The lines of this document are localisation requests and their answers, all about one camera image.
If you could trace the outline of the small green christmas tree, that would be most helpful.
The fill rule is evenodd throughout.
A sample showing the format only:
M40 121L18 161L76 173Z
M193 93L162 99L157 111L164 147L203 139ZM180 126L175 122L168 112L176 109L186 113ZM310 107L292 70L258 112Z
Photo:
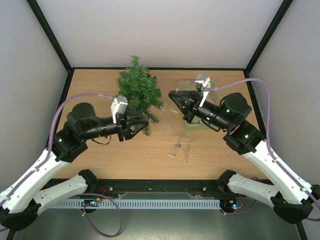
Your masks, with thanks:
M118 94L127 98L130 110L141 112L144 119L153 125L159 124L159 118L151 111L151 108L160 110L164 107L157 77L140 64L139 56L130 57L131 67L119 72L116 80Z

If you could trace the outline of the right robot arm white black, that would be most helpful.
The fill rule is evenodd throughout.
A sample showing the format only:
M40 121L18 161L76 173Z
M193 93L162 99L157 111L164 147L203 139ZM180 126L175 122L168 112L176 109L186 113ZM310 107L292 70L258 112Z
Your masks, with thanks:
M205 100L201 90L172 90L168 96L188 123L198 117L214 131L225 132L226 145L252 162L272 183L268 185L226 170L217 184L222 195L235 193L250 197L271 207L290 224L311 219L312 204L320 203L320 186L304 181L268 147L264 135L246 120L252 108L241 93L225 96L218 105Z

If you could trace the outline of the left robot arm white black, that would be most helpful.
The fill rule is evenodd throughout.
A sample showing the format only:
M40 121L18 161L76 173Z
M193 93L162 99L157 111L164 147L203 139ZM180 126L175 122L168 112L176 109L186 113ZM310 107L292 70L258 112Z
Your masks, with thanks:
M126 104L113 103L111 112L110 117L99 118L87 102L73 107L62 130L54 135L52 147L46 148L19 180L0 193L0 224L3 227L23 230L53 205L96 190L98 178L89 169L52 187L44 186L87 150L88 140L112 135L117 135L119 141L130 140L149 124L142 112L127 109Z

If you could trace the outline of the clear led string lights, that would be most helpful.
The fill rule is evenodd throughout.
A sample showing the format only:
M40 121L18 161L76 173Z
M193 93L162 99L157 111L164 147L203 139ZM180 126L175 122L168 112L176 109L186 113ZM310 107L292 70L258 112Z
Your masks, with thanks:
M168 154L187 163L191 156L191 146L202 136L202 133L200 130L189 129L183 116L178 106L169 98L164 109L164 119L173 133L173 145Z

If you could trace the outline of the light green plastic basket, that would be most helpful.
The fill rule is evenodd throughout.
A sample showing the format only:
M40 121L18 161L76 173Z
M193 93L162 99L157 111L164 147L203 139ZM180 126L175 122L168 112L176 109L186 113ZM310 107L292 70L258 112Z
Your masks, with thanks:
M196 91L196 83L194 80L183 80L179 82L179 91ZM208 102L218 104L220 102L220 95L217 91L210 91L206 97ZM199 117L195 117L191 123L185 123L187 131L203 130L208 127L201 122Z

